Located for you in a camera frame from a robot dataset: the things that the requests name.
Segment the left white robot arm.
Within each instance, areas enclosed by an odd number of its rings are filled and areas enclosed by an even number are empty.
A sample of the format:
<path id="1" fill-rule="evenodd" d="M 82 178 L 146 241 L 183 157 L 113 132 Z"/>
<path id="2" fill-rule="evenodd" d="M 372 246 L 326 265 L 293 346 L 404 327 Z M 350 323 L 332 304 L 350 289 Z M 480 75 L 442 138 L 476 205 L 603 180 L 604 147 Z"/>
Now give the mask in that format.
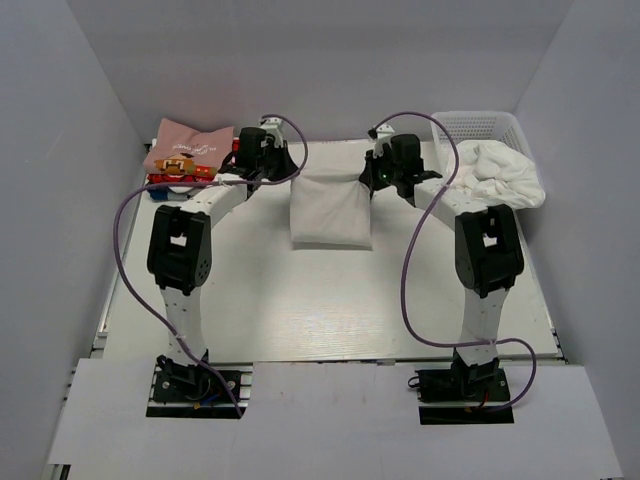
<path id="1" fill-rule="evenodd" d="M 212 270 L 212 230 L 262 185 L 285 183 L 299 174 L 283 136 L 283 120 L 263 118 L 241 129 L 237 148 L 223 161 L 215 186 L 178 207 L 161 206 L 154 216 L 147 269 L 158 286 L 169 323 L 167 360 L 184 365 L 177 387 L 199 399 L 211 387 L 202 333 L 201 287 Z"/>

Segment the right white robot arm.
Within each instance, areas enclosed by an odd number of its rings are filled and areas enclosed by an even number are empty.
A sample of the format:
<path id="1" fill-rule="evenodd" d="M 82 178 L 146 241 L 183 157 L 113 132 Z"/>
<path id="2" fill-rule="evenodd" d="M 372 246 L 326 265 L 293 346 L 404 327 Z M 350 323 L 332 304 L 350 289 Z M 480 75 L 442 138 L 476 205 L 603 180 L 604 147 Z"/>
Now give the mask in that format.
<path id="1" fill-rule="evenodd" d="M 514 211 L 489 205 L 450 187 L 451 181 L 424 168 L 414 134 L 388 126 L 370 130 L 374 147 L 365 153 L 360 175 L 370 193 L 393 187 L 411 206 L 434 215 L 454 232 L 454 266 L 465 289 L 462 330 L 454 350 L 451 384 L 472 399 L 497 375 L 497 335 L 501 312 L 524 270 Z"/>

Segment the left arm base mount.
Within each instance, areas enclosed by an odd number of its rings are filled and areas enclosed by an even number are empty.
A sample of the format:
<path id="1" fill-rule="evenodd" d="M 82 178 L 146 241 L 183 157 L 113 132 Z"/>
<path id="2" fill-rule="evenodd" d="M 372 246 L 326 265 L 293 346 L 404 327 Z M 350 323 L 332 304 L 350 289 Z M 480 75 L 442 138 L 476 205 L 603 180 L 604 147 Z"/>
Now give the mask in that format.
<path id="1" fill-rule="evenodd" d="M 226 385 L 210 371 L 196 370 L 190 378 L 175 372 L 167 373 L 156 365 L 152 378 L 146 416 L 169 419 L 230 419 L 238 420 L 238 412 L 227 393 L 231 391 L 239 409 L 248 407 L 253 379 L 250 366 L 229 366 L 219 369 Z"/>

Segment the white and green raglan t-shirt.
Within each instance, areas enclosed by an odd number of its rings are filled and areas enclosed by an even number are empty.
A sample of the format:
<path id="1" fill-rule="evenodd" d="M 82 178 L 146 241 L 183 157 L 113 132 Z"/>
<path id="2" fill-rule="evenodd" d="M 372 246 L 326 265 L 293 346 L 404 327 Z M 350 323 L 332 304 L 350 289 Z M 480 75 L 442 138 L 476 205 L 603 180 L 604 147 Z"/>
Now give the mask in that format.
<path id="1" fill-rule="evenodd" d="M 371 249 L 369 189 L 356 174 L 297 177 L 291 184 L 290 234 L 297 247 Z"/>

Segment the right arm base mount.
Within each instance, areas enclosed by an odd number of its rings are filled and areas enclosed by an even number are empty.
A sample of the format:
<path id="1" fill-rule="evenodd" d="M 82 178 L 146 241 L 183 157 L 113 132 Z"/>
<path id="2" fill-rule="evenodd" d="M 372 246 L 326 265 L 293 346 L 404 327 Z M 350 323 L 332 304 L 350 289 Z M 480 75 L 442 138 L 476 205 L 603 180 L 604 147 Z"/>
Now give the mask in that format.
<path id="1" fill-rule="evenodd" d="M 465 396 L 449 370 L 416 370 L 407 386 L 417 393 L 422 426 L 508 425 L 514 423 L 513 409 L 491 410 L 511 400 L 502 368 L 487 386 Z"/>

